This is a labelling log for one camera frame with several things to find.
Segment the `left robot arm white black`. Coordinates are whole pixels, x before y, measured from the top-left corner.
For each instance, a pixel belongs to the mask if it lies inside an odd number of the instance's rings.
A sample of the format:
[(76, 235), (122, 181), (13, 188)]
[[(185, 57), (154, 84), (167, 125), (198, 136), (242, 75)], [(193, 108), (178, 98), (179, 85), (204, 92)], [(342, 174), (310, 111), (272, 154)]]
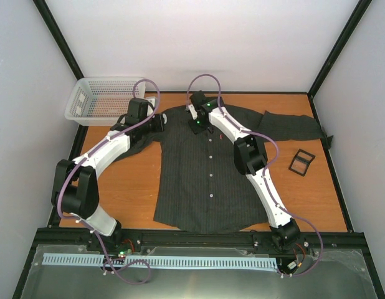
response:
[(155, 97), (132, 98), (127, 112), (97, 145), (81, 156), (57, 163), (51, 201), (59, 217), (81, 222), (92, 233), (98, 233), (108, 250), (119, 249), (123, 236), (120, 221), (100, 205), (98, 179), (145, 136), (164, 131), (167, 119), (157, 112), (158, 106)]

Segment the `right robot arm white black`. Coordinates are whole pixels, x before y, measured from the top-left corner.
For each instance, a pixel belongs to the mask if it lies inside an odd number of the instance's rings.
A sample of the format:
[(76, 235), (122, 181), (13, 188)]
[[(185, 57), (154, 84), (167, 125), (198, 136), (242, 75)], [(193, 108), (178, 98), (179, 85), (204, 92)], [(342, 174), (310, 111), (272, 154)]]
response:
[(300, 229), (283, 204), (273, 184), (264, 141), (271, 138), (256, 133), (239, 123), (222, 105), (221, 98), (205, 96), (202, 91), (190, 96), (187, 105), (192, 119), (189, 125), (195, 134), (216, 127), (234, 146), (234, 165), (254, 187), (265, 208), (275, 249), (285, 252), (300, 237)]

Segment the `dark grey pinstriped shirt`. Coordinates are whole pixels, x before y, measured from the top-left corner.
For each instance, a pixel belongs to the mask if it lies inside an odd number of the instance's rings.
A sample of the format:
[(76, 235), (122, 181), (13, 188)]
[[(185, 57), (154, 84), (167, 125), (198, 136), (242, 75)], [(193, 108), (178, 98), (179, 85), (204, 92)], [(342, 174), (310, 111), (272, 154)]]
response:
[[(279, 158), (270, 168), (285, 207), (314, 223), (321, 231), (344, 229), (343, 216), (326, 159), (322, 154), (322, 130), (300, 105), (293, 113), (274, 106), (259, 110), (251, 103), (227, 111), (248, 129), (264, 134), (270, 157)], [(268, 217), (254, 187), (234, 165), (234, 147), (220, 130), (194, 134), (185, 107), (165, 111), (168, 122), (161, 133), (151, 133), (116, 160), (126, 166), (125, 177), (143, 179), (143, 157), (153, 143), (161, 147), (161, 174), (153, 219), (196, 234), (231, 233), (266, 223)], [(288, 169), (303, 149), (316, 158), (302, 177)]]

